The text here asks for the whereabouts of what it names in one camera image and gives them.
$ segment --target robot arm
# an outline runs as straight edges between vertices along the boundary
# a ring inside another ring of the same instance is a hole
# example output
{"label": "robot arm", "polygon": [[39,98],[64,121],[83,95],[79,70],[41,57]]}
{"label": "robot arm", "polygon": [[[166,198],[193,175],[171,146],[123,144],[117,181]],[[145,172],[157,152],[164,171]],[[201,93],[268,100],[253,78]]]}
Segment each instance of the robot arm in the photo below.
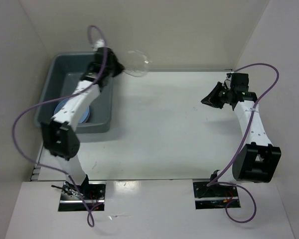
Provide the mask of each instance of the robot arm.
{"label": "robot arm", "polygon": [[270,182],[279,162],[281,151],[273,147],[264,130],[259,105],[254,109],[257,96],[248,89],[248,74],[228,74],[230,88],[218,82],[213,91],[201,102],[214,108],[223,108],[224,104],[232,106],[242,134],[245,133],[252,111],[254,117],[245,140],[245,146],[240,151],[232,166],[232,173],[237,181]]}
{"label": "robot arm", "polygon": [[[95,60],[89,64],[73,94],[82,91],[94,82],[101,68],[102,59],[103,49],[99,48],[95,53]],[[71,175],[75,184],[79,187],[80,193],[85,197],[90,194],[89,178],[83,171],[77,155],[80,141],[75,134],[75,130],[84,111],[101,95],[108,80],[120,74],[123,69],[124,67],[118,62],[115,54],[108,48],[107,64],[97,84],[70,98],[49,122],[41,122],[43,146],[49,150],[51,155],[55,156],[61,169]],[[66,176],[66,183],[70,189],[75,190],[68,176]]]}

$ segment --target gray plastic bin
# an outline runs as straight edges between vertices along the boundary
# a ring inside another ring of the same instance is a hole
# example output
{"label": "gray plastic bin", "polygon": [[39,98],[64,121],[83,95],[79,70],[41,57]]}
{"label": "gray plastic bin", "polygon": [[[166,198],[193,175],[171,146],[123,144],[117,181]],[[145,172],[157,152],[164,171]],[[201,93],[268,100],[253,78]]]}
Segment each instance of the gray plastic bin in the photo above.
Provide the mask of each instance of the gray plastic bin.
{"label": "gray plastic bin", "polygon": [[[66,53],[55,56],[44,84],[40,102],[71,94],[91,61],[93,61],[93,53]],[[110,79],[102,94],[91,103],[87,122],[78,124],[77,133],[104,133],[110,129],[112,93],[113,79]],[[38,107],[34,116],[34,124],[40,127],[40,122],[48,121],[59,103]]]}

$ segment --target white table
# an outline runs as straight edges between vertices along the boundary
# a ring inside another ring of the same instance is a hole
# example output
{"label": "white table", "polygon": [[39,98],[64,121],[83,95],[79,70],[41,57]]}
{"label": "white table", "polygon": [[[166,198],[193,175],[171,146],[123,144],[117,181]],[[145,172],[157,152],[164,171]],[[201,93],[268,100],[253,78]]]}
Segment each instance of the white table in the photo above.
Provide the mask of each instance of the white table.
{"label": "white table", "polygon": [[[225,72],[150,72],[115,79],[111,129],[80,135],[78,153],[91,180],[209,178],[231,159],[242,138],[229,105],[200,101]],[[40,161],[59,166],[43,150]],[[39,180],[64,180],[42,168]]]}
{"label": "white table", "polygon": [[[94,212],[95,228],[86,224],[86,212],[57,211],[60,192],[51,184],[62,182],[23,183],[6,239],[293,239],[274,182],[244,184],[258,206],[248,224],[230,221],[223,209],[195,209],[190,179],[222,169],[242,137],[230,106],[219,110],[200,103],[224,79],[223,72],[117,78],[111,129],[80,135],[79,158],[91,180],[130,181],[107,181],[105,210]],[[45,151],[40,161],[58,166]],[[64,176],[42,168],[39,180]],[[242,208],[230,213],[242,220],[253,205],[242,191],[239,199]]]}
{"label": "white table", "polygon": [[[60,192],[51,184],[62,183],[22,184],[6,239],[294,238],[274,182],[247,185],[258,210],[242,225],[230,221],[224,209],[196,210],[192,180],[108,181],[105,210],[93,213],[94,228],[87,225],[87,212],[57,211]],[[229,211],[242,220],[253,206],[246,193],[239,191],[239,197],[242,208]]]}

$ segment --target cable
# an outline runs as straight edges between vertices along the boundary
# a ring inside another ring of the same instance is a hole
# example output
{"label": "cable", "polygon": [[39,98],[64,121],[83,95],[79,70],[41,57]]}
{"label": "cable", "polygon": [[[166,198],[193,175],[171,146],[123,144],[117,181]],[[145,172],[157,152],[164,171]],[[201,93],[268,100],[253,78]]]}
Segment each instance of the cable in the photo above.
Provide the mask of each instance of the cable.
{"label": "cable", "polygon": [[91,192],[90,192],[90,198],[91,198],[91,201],[92,201],[92,206],[94,206],[93,197],[92,197],[92,193]]}
{"label": "cable", "polygon": [[[269,92],[269,91],[270,91],[270,90],[277,84],[277,82],[278,82],[278,80],[279,80],[279,71],[277,70],[276,67],[274,67],[274,66],[272,66],[272,65],[270,65],[270,64],[267,64],[267,63],[254,63],[254,64],[250,64],[250,65],[241,67],[241,68],[235,70],[234,72],[241,71],[241,70],[243,70],[243,69],[245,69],[245,68],[248,68],[248,67],[251,67],[251,66],[268,66],[268,67],[272,68],[272,69],[276,72],[276,75],[277,75],[275,81],[273,82],[273,84],[272,84],[267,90],[265,90],[265,92],[263,92],[263,93],[260,95],[260,97],[256,100],[256,102],[254,103],[254,106],[253,106],[253,108],[255,108],[256,105],[259,103],[259,101],[260,101],[260,100],[261,100],[261,99],[262,99],[262,98],[263,98],[263,97],[264,97],[264,96],[265,96],[265,95],[266,95],[266,94],[267,94],[267,93],[268,93],[268,92]],[[251,115],[250,115],[250,119],[249,119],[248,125],[247,125],[247,128],[246,128],[246,131],[245,131],[245,133],[244,133],[244,136],[243,136],[243,138],[242,138],[242,140],[241,140],[241,142],[240,142],[240,144],[239,144],[239,146],[238,146],[238,149],[237,149],[236,153],[234,154],[233,158],[230,160],[230,162],[229,162],[228,165],[224,168],[224,170],[222,170],[222,171],[220,172],[219,175],[217,175],[217,176],[216,176],[210,183],[207,184],[208,187],[209,187],[209,186],[212,186],[212,185],[216,185],[216,184],[227,184],[227,185],[235,186],[235,187],[238,187],[238,188],[241,188],[241,189],[245,190],[245,191],[248,193],[248,195],[251,197],[251,200],[253,201],[253,204],[254,204],[254,213],[253,213],[253,215],[252,215],[249,219],[247,219],[247,220],[245,220],[245,221],[238,221],[238,220],[232,218],[232,217],[229,215],[228,211],[227,211],[228,205],[231,204],[231,203],[232,203],[233,201],[235,201],[235,200],[231,200],[230,202],[228,202],[228,203],[226,204],[225,210],[226,210],[226,214],[227,214],[227,216],[228,216],[231,220],[233,220],[234,222],[236,222],[236,223],[248,223],[248,222],[250,222],[250,221],[255,217],[255,215],[256,215],[256,211],[257,211],[257,206],[256,206],[255,199],[254,199],[254,197],[251,195],[251,193],[250,193],[246,188],[244,188],[243,186],[236,185],[236,184],[234,184],[234,183],[228,183],[228,182],[217,182],[217,180],[218,180],[221,176],[224,175],[224,173],[231,167],[231,165],[232,165],[232,164],[235,162],[235,160],[237,159],[237,156],[238,156],[238,154],[240,153],[240,150],[242,149],[242,147],[243,147],[243,145],[244,145],[244,142],[245,142],[245,140],[246,140],[246,138],[247,138],[247,135],[248,135],[248,132],[249,132],[249,130],[250,130],[250,127],[251,127],[251,123],[252,123],[254,114],[255,114],[255,111],[252,111],[252,112],[251,112]]]}
{"label": "cable", "polygon": [[231,196],[230,200],[232,200],[233,197],[234,197],[234,195],[233,195],[233,193],[232,193],[230,190],[229,190],[228,192],[229,192],[229,194],[230,194],[230,196]]}
{"label": "cable", "polygon": [[91,207],[91,211],[94,211],[94,209],[96,209],[98,206],[100,206],[103,203],[97,203],[96,205],[94,205],[93,207]]}
{"label": "cable", "polygon": [[202,198],[202,197],[204,197],[205,194],[208,192],[209,189],[210,189],[210,188],[208,187],[208,188],[206,189],[206,191],[203,193],[203,195],[201,195],[201,196],[199,196],[199,197],[197,197],[197,198]]}
{"label": "cable", "polygon": [[14,120],[13,122],[13,125],[12,125],[12,140],[13,140],[13,143],[17,149],[17,151],[26,159],[28,160],[29,162],[31,163],[34,163],[35,165],[38,165],[38,166],[41,166],[41,167],[45,167],[45,168],[49,168],[49,169],[52,169],[52,170],[55,170],[55,171],[58,171],[58,172],[61,172],[61,173],[64,173],[65,175],[67,175],[69,177],[69,179],[71,180],[72,184],[74,185],[75,187],[75,190],[78,192],[79,196],[80,196],[80,199],[82,200],[82,203],[84,205],[84,207],[86,208],[86,211],[88,212],[88,218],[87,218],[87,223],[90,227],[94,227],[95,225],[95,222],[94,222],[94,218],[93,218],[93,215],[92,215],[92,211],[89,209],[88,205],[85,203],[84,201],[84,198],[82,196],[82,194],[80,193],[80,190],[78,188],[78,186],[75,184],[73,178],[71,177],[71,175],[69,175],[68,172],[62,170],[62,169],[59,169],[59,168],[56,168],[56,167],[52,167],[52,166],[49,166],[49,165],[46,165],[46,164],[43,164],[43,163],[37,163],[34,159],[32,159],[31,157],[27,156],[23,151],[22,149],[20,148],[19,144],[17,143],[17,140],[16,140],[16,137],[15,137],[15,128],[16,128],[16,124],[18,123],[18,121],[20,120],[20,118],[26,114],[27,112],[29,112],[30,110],[34,109],[34,108],[37,108],[39,106],[42,106],[42,105],[45,105],[45,104],[49,104],[49,103],[52,103],[52,102],[58,102],[58,101],[61,101],[61,100],[65,100],[65,99],[68,99],[68,98],[72,98],[72,97],[75,97],[75,96],[78,96],[79,94],[83,93],[83,92],[86,92],[88,89],[90,89],[94,84],[96,84],[98,82],[98,79],[102,76],[103,74],[103,71],[105,69],[105,66],[106,66],[106,61],[107,61],[107,53],[108,53],[108,50],[107,50],[107,42],[106,42],[106,39],[104,37],[104,34],[103,32],[100,30],[100,28],[98,28],[97,26],[95,25],[90,25],[88,26],[88,39],[89,39],[89,42],[91,43],[92,41],[92,36],[91,36],[91,31],[92,31],[92,28],[95,28],[99,34],[101,35],[101,38],[103,39],[104,41],[104,55],[103,55],[103,60],[102,60],[102,65],[101,65],[101,68],[100,68],[100,71],[99,73],[97,74],[97,77],[95,78],[95,80],[85,89],[83,89],[82,91],[78,92],[78,93],[75,93],[75,94],[72,94],[72,95],[69,95],[69,96],[64,96],[64,97],[60,97],[60,98],[57,98],[57,99],[53,99],[53,100],[49,100],[49,101],[45,101],[45,102],[42,102],[42,103],[39,103],[39,104],[36,104],[34,106],[31,106],[30,108],[26,109],[25,111],[23,111],[22,113],[20,113],[16,119]]}

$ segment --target blue bowl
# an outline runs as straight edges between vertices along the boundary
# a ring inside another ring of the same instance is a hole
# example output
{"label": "blue bowl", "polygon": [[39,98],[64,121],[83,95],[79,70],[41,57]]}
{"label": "blue bowl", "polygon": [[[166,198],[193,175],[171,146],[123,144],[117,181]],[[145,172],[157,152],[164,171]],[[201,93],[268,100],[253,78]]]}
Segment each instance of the blue bowl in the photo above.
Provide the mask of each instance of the blue bowl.
{"label": "blue bowl", "polygon": [[[62,100],[58,105],[57,107],[55,108],[54,110],[54,114],[58,113],[60,111],[60,109],[62,109],[62,107],[65,105],[65,103],[67,102],[68,100]],[[79,120],[79,123],[85,123],[88,119],[89,119],[89,116],[90,116],[90,107],[88,107],[86,109],[86,111],[84,112],[84,114],[82,115],[82,117],[80,118]]]}

